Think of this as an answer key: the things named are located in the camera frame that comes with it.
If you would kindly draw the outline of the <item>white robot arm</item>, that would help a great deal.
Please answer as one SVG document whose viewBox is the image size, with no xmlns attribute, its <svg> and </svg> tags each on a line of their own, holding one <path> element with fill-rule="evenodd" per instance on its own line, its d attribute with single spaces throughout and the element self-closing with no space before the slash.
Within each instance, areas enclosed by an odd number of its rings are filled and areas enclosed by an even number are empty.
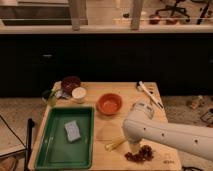
<svg viewBox="0 0 213 171">
<path fill-rule="evenodd" d="M 122 124 L 130 144 L 142 139 L 157 142 L 213 161 L 213 129 L 153 120 L 153 108 L 142 101 L 135 103 Z"/>
</svg>

